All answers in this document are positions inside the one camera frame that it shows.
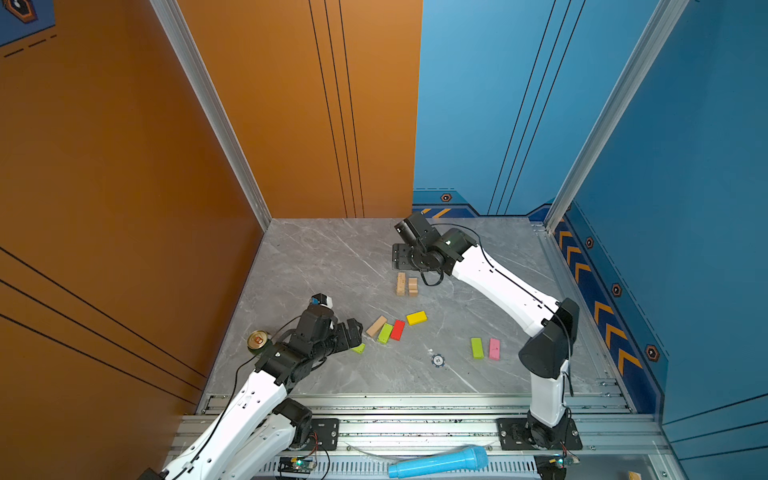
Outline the wooden arch block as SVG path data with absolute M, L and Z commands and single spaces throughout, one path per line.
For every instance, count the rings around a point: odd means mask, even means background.
M 409 278 L 407 284 L 407 291 L 409 296 L 418 295 L 419 281 L 417 278 Z
M 397 274 L 397 282 L 396 282 L 396 295 L 397 296 L 404 296 L 406 293 L 406 284 L 407 284 L 407 277 L 405 272 L 399 272 Z

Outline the printed natural wood plank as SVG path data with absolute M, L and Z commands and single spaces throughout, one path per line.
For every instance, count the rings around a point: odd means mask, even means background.
M 379 316 L 374 323 L 366 330 L 366 334 L 371 338 L 376 338 L 382 328 L 388 323 L 384 316 Z

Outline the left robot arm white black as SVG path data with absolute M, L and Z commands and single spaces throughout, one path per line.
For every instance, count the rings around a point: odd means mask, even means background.
M 254 369 L 217 419 L 159 472 L 141 479 L 250 479 L 291 445 L 306 442 L 312 413 L 289 397 L 297 384 L 333 354 L 362 344 L 363 326 L 340 322 L 322 305 L 309 306 L 295 329 L 259 350 Z

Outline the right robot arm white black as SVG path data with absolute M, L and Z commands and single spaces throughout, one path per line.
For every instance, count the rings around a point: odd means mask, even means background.
M 531 403 L 523 424 L 523 442 L 534 449 L 565 448 L 578 442 L 578 432 L 566 404 L 572 393 L 571 358 L 578 336 L 580 309 L 527 284 L 492 259 L 474 230 L 452 224 L 441 233 L 416 212 L 395 225 L 402 241 L 392 247 L 398 271 L 450 276 L 487 297 L 514 320 L 528 340 L 518 352 L 530 373 Z

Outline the green block beside red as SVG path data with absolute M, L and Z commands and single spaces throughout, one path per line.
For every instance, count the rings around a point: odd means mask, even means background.
M 377 341 L 381 344 L 387 344 L 391 338 L 394 326 L 389 323 L 385 323 L 378 334 Z

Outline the red wood block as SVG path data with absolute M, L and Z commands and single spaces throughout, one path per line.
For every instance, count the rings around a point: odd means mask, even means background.
M 392 332 L 390 334 L 390 339 L 395 341 L 400 341 L 402 338 L 404 329 L 405 329 L 405 322 L 402 320 L 396 320 L 393 326 Z

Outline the yellow wood block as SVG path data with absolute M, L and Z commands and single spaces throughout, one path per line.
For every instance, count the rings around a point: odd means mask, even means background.
M 426 322 L 428 320 L 428 316 L 424 311 L 419 311 L 407 315 L 406 320 L 409 326 L 414 326 Z

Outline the green block beside pink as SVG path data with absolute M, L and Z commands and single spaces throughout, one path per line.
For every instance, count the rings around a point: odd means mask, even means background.
M 479 337 L 472 337 L 470 339 L 472 357 L 474 359 L 483 359 L 485 357 L 483 340 Z

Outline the pink wood block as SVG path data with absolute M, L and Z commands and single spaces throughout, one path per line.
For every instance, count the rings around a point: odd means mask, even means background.
M 499 339 L 491 338 L 489 340 L 489 358 L 494 361 L 500 360 L 501 342 Z

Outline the green drink can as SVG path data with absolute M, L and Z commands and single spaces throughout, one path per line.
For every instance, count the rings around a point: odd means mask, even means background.
M 252 355 L 258 355 L 271 344 L 271 336 L 263 330 L 253 331 L 246 338 L 246 347 Z

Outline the small circuit board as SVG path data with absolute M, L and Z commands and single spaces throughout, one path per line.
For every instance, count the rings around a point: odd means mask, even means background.
M 279 478 L 307 479 L 316 470 L 318 462 L 309 457 L 280 457 L 276 473 Z

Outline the cyan toy microphone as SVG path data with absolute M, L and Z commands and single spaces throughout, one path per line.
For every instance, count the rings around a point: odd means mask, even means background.
M 390 479 L 407 479 L 455 470 L 479 470 L 488 466 L 489 460 L 483 447 L 472 446 L 453 453 L 423 457 L 390 465 Z

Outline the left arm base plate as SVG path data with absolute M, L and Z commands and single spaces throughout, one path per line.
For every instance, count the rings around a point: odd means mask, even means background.
M 299 427 L 298 449 L 313 450 L 315 447 L 328 452 L 338 447 L 340 420 L 333 417 L 312 418 L 311 422 Z

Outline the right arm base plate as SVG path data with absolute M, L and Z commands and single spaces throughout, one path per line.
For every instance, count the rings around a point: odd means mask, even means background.
M 580 433 L 568 412 L 554 427 L 549 427 L 533 417 L 499 418 L 496 420 L 496 427 L 504 451 L 583 449 Z

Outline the aluminium rail frame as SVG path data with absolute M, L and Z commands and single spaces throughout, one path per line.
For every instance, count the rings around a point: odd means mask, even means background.
M 524 418 L 528 399 L 502 394 L 299 395 L 314 418 L 340 420 L 338 447 L 321 454 L 314 479 L 384 479 L 399 459 L 483 447 L 486 468 L 465 479 L 535 479 L 537 466 L 563 450 L 504 451 L 496 420 Z M 683 479 L 661 427 L 639 414 L 616 384 L 568 398 L 583 449 L 568 451 L 567 479 Z

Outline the right corner aluminium post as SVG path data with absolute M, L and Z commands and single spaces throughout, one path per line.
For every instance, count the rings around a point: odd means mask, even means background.
M 688 4 L 688 0 L 657 3 L 545 217 L 547 233 L 554 233 L 563 220 Z

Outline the corner aluminium post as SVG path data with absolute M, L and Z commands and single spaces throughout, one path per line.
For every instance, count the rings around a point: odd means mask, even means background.
M 177 1 L 172 0 L 150 0 L 149 3 L 171 44 L 260 228 L 263 232 L 266 232 L 272 221 L 272 215 L 181 7 Z
M 554 233 L 563 220 L 688 4 L 688 0 L 657 3 L 545 217 L 547 233 Z

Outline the left corner aluminium post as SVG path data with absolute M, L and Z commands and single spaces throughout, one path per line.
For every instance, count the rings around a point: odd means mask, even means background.
M 260 228 L 263 232 L 266 232 L 272 221 L 272 215 L 181 7 L 177 1 L 172 0 L 150 0 L 149 3 L 171 44 Z

